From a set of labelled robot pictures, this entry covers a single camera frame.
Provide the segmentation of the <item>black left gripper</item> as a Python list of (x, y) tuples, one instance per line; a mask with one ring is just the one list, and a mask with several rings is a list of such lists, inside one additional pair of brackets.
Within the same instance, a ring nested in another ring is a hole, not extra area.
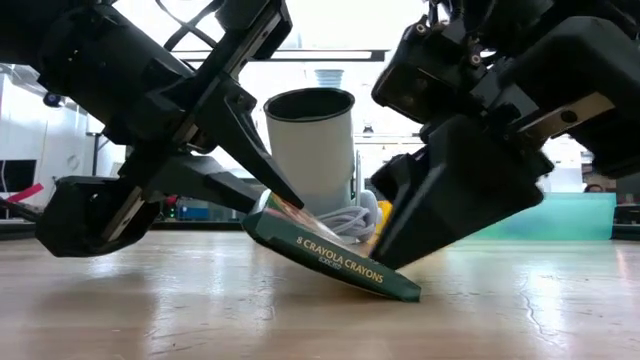
[(248, 213), (260, 192), (213, 157), (224, 149), (299, 209), (304, 202), (253, 125), (256, 100), (238, 82), (289, 34), (284, 0), (210, 0), (223, 28), (198, 68), (174, 57), (115, 8), (116, 0), (0, 0), (0, 62), (27, 65), (49, 92), (76, 102), (131, 148), (115, 178), (59, 179), (36, 238), (57, 257), (94, 257), (139, 241), (178, 195)]

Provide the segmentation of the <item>yellow green crayon box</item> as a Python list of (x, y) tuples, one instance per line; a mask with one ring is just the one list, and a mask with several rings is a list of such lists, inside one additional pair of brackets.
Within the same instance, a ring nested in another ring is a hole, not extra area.
[(379, 236), (390, 218), (393, 206), (388, 200), (379, 200), (377, 206), (378, 220), (375, 227), (375, 235)]
[(354, 287), (403, 302), (418, 302), (421, 288), (368, 257), (368, 246), (349, 244), (305, 210), (266, 191), (242, 222), (258, 244)]

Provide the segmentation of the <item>white cylindrical cup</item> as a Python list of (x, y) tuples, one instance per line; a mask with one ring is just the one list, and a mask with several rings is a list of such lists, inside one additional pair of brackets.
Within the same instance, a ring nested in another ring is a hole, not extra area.
[(263, 106), (272, 157), (314, 215), (351, 205), (354, 104), (345, 90), (316, 87), (278, 94)]

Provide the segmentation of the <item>green plastic tray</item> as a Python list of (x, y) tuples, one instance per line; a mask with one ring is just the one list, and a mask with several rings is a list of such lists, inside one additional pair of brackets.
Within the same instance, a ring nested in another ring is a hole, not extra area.
[(468, 239), (609, 240), (616, 206), (614, 193), (546, 193), (539, 205), (480, 230)]

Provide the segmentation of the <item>red object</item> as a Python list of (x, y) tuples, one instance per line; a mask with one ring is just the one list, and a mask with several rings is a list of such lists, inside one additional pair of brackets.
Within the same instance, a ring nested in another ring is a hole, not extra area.
[(44, 189), (44, 186), (41, 183), (37, 183), (32, 185), (31, 187), (28, 187), (24, 190), (22, 190), (21, 192), (15, 193), (13, 195), (10, 195), (7, 198), (7, 201), (10, 203), (18, 203), (21, 202), (25, 199), (28, 199), (30, 197), (33, 197), (34, 195), (37, 195), (39, 192), (41, 192)]

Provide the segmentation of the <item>silver ventilation duct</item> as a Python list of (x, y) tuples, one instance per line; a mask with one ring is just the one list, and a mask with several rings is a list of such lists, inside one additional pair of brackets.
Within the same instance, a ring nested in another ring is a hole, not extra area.
[(314, 75), (319, 87), (340, 88), (344, 71), (342, 69), (315, 69)]

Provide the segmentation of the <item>black ceiling light rail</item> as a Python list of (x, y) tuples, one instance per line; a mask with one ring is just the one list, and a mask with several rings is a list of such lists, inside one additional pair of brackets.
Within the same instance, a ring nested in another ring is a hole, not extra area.
[[(188, 62), (203, 62), (210, 51), (178, 50), (172, 52), (174, 56)], [(384, 62), (388, 49), (346, 49), (346, 50), (322, 50), (322, 49), (291, 49), (276, 50), (268, 59), (250, 59), (250, 61), (274, 61), (274, 62)]]

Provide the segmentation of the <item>black wall monitor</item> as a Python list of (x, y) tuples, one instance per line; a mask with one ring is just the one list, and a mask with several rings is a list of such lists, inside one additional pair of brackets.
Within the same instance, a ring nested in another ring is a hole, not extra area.
[(34, 184), (35, 160), (0, 160), (0, 192), (20, 192)]

